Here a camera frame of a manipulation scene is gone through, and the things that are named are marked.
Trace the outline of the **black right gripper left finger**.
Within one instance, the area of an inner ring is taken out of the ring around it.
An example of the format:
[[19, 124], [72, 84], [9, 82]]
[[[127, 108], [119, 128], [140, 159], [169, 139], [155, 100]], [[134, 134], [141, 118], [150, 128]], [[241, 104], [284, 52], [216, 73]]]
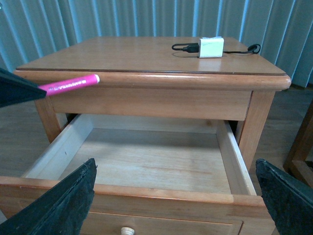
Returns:
[[0, 225], [2, 235], [78, 235], [94, 198], [93, 158]]

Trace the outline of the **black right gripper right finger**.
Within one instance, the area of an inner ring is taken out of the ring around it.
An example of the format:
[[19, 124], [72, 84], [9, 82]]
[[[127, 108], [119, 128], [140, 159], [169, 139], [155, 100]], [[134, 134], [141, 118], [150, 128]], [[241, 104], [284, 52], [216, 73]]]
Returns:
[[281, 235], [313, 233], [313, 189], [264, 159], [256, 161], [262, 198]]

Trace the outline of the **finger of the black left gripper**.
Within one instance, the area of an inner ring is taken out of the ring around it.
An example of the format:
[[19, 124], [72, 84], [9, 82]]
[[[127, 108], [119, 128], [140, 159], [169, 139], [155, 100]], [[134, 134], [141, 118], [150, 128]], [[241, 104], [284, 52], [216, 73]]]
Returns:
[[46, 97], [46, 91], [31, 81], [0, 69], [0, 107]]

